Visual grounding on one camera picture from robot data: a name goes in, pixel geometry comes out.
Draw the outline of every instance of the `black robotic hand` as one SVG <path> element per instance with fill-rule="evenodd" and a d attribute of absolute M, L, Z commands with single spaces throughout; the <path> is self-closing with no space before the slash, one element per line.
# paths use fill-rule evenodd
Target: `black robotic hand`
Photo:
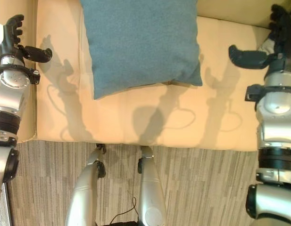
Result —
<path fill-rule="evenodd" d="M 269 24 L 271 29 L 270 38 L 275 41 L 274 52 L 284 53 L 287 58 L 291 58 L 291 16 L 281 6 L 273 5 Z"/>
<path fill-rule="evenodd" d="M 19 45 L 19 35 L 23 34 L 21 29 L 23 15 L 15 15 L 11 17 L 4 25 L 4 39 L 0 45 L 0 60 L 4 56 L 13 56 L 24 62 L 23 58 L 31 61 L 46 63 L 52 58 L 51 49 L 42 50 L 31 46 Z"/>
<path fill-rule="evenodd" d="M 291 16 L 279 5 L 273 5 L 271 10 L 269 38 L 275 42 L 274 53 L 267 55 L 263 51 L 241 51 L 232 45 L 229 47 L 229 57 L 236 66 L 262 69 L 272 65 L 272 70 L 291 71 Z"/>

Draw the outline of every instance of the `black cable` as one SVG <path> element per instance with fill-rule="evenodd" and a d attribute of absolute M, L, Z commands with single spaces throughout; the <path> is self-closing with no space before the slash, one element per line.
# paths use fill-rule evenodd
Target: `black cable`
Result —
<path fill-rule="evenodd" d="M 137 217 L 138 217 L 138 220 L 139 220 L 139 213 L 138 213 L 138 211 L 136 210 L 136 203 L 137 203 L 137 200 L 136 200 L 135 197 L 133 197 L 133 198 L 132 198 L 132 204 L 133 204 L 133 206 L 134 206 L 135 212 L 136 212 Z"/>
<path fill-rule="evenodd" d="M 126 213 L 132 211 L 133 209 L 135 209 L 137 215 L 139 216 L 139 214 L 138 214 L 138 212 L 137 212 L 137 210 L 136 210 L 136 203 L 137 203 L 137 200 L 136 200 L 135 197 L 133 197 L 133 198 L 132 198 L 132 204 L 133 204 L 133 207 L 132 207 L 131 209 L 129 209 L 128 211 L 126 211 L 126 212 L 119 213 L 119 214 L 117 214 L 116 216 L 114 216 L 114 218 L 111 220 L 111 223 L 109 224 L 109 226 L 112 225 L 112 223 L 113 223 L 113 221 L 115 220 L 116 217 L 118 217 L 118 216 L 120 216 L 120 215 L 123 215 L 123 214 L 126 214 Z"/>

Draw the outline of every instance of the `gray striped carpet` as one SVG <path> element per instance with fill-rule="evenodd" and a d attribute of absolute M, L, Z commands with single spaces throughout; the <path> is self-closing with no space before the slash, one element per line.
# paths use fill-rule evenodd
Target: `gray striped carpet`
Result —
<path fill-rule="evenodd" d="M 63 226 L 75 180 L 94 150 L 90 143 L 31 141 L 18 145 L 20 166 L 11 182 L 14 226 Z M 168 226 L 248 226 L 248 185 L 256 152 L 153 147 L 166 199 Z M 141 176 L 138 146 L 107 145 L 107 175 L 98 182 L 98 225 L 132 207 Z M 136 220 L 134 211 L 115 222 Z"/>

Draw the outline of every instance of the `sofa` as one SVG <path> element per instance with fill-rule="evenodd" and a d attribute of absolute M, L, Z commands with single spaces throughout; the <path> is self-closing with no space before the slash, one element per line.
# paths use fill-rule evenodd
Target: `sofa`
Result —
<path fill-rule="evenodd" d="M 168 83 L 129 88 L 93 99 L 93 73 L 79 0 L 0 1 L 0 23 L 24 14 L 23 45 L 51 48 L 31 87 L 18 141 L 162 145 L 215 150 L 257 149 L 249 85 L 263 84 L 264 70 L 234 66 L 228 47 L 257 49 L 269 34 L 272 4 L 289 0 L 198 0 L 197 41 L 203 86 Z"/>

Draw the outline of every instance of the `blue pillow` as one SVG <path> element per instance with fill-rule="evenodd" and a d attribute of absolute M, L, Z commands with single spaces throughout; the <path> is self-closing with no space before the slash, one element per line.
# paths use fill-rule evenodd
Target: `blue pillow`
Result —
<path fill-rule="evenodd" d="M 201 86 L 197 0 L 81 0 L 94 98 L 176 81 Z"/>

